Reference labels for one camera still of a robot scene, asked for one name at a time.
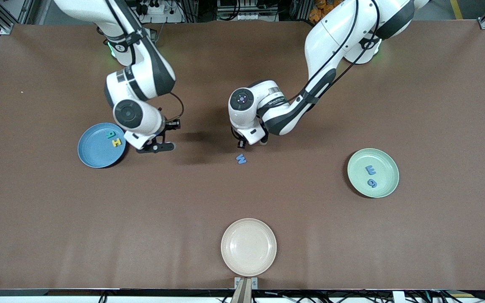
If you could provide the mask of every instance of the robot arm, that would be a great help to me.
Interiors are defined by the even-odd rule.
[[[124,0],[55,2],[67,15],[95,23],[116,59],[126,65],[106,77],[104,94],[115,121],[126,130],[127,142],[138,150],[147,146],[152,152],[174,149],[169,142],[156,144],[155,137],[163,136],[165,130],[179,128],[179,121],[167,121],[158,109],[146,103],[171,92],[175,85],[175,73],[151,41],[149,29],[142,27]]]
[[[413,0],[345,0],[306,37],[304,54],[309,80],[295,100],[289,103],[274,81],[239,88],[229,100],[233,129],[249,144],[266,143],[267,132],[287,134],[332,86],[344,56],[350,54],[357,61],[377,45],[379,39],[375,36],[386,39],[402,32],[413,13]],[[240,98],[244,98],[243,94],[251,96],[251,105],[236,106],[236,102],[244,102]]]

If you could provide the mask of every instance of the green plate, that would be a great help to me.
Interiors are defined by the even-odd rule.
[[[347,164],[347,175],[356,190],[372,198],[392,194],[400,181],[398,165],[384,151],[375,148],[354,153]]]

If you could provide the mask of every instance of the blue plate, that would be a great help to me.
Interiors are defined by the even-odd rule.
[[[93,125],[77,143],[77,155],[87,166],[108,167],[123,155],[127,141],[123,130],[113,123]]]

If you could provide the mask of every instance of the brown table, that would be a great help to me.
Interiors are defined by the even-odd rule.
[[[177,149],[91,169],[77,141],[113,121],[104,77],[120,65],[94,27],[16,25],[0,40],[0,288],[230,287],[220,242],[244,217],[277,237],[262,288],[485,288],[485,31],[413,22],[237,165],[227,98],[259,79],[298,92],[309,30],[167,25],[158,46],[186,106]],[[391,196],[350,186],[346,162],[365,147],[398,164]]]

